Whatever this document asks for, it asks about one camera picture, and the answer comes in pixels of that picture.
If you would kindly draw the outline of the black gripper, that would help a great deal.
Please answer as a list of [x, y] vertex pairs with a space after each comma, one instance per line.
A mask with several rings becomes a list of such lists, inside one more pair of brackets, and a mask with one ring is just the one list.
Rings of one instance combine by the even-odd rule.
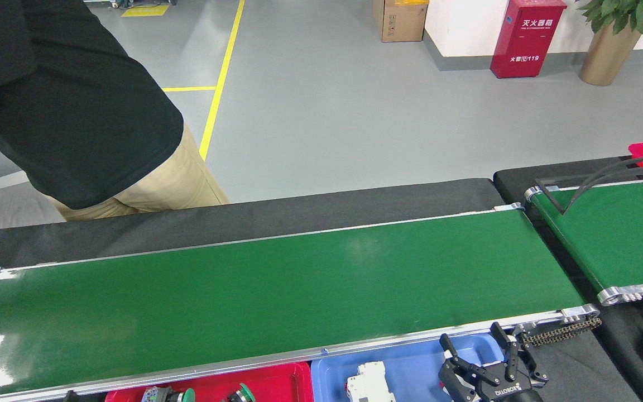
[[485, 381], [486, 369], [460, 358], [447, 334], [439, 338], [445, 361], [439, 370], [442, 389], [454, 401], [543, 401], [533, 389], [541, 389], [549, 381], [539, 371], [530, 346], [511, 338], [498, 322], [490, 326], [490, 333], [503, 350], [505, 371], [500, 384]]

